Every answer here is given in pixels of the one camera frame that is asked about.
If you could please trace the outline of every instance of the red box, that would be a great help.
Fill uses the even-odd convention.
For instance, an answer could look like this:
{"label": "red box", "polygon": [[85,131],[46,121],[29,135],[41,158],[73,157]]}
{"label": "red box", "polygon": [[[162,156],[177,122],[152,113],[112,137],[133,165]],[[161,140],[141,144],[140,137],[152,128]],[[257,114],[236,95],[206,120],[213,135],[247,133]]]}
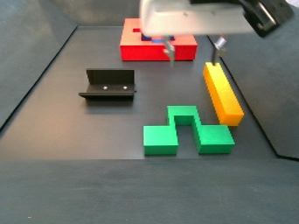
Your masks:
{"label": "red box", "polygon": [[[174,60],[193,60],[197,43],[192,35],[174,36]],[[164,44],[141,41],[138,18],[126,18],[120,39],[121,60],[169,60],[164,54]]]}

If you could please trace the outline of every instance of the yellow bar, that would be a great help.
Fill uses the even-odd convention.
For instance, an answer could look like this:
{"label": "yellow bar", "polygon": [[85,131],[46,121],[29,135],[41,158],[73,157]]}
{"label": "yellow bar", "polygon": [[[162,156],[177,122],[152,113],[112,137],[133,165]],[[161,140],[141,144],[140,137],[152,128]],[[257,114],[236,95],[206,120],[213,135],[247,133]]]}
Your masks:
{"label": "yellow bar", "polygon": [[205,63],[202,77],[209,90],[209,97],[218,117],[218,123],[226,124],[228,126],[238,126],[244,112],[229,86],[226,76],[221,70],[220,63],[216,66]]}

